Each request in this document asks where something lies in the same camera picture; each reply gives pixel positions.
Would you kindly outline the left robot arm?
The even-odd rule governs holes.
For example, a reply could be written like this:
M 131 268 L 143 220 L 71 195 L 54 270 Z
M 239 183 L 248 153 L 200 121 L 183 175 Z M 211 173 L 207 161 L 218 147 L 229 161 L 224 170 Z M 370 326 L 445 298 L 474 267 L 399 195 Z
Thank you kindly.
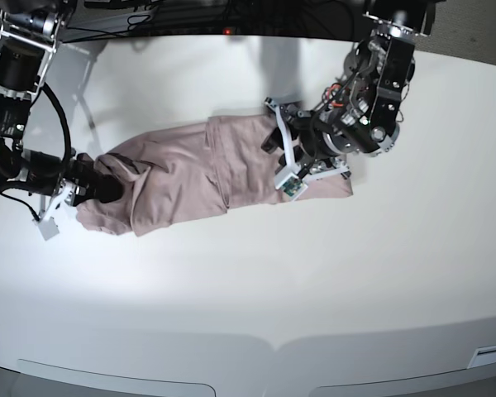
M 415 39 L 430 35 L 436 2 L 367 1 L 364 15 L 374 28 L 347 55 L 344 79 L 327 87 L 318 105 L 302 109 L 265 100 L 277 127 L 261 148 L 282 150 L 274 187 L 292 200 L 314 181 L 349 179 L 349 154 L 375 157 L 398 139 L 403 91 L 415 72 Z

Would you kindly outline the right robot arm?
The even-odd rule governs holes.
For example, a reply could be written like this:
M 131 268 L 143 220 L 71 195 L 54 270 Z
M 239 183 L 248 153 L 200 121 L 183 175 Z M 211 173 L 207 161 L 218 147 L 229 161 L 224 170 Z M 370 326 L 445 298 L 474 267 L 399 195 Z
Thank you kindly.
M 95 170 L 93 159 L 72 147 L 65 111 L 46 82 L 61 33 L 76 8 L 74 1 L 0 1 L 0 196 L 19 190 L 41 199 L 30 211 L 45 240 L 59 233 L 54 214 L 122 197 L 122 184 Z M 64 138 L 62 156 L 25 148 L 24 134 L 37 99 L 45 95 L 57 113 Z

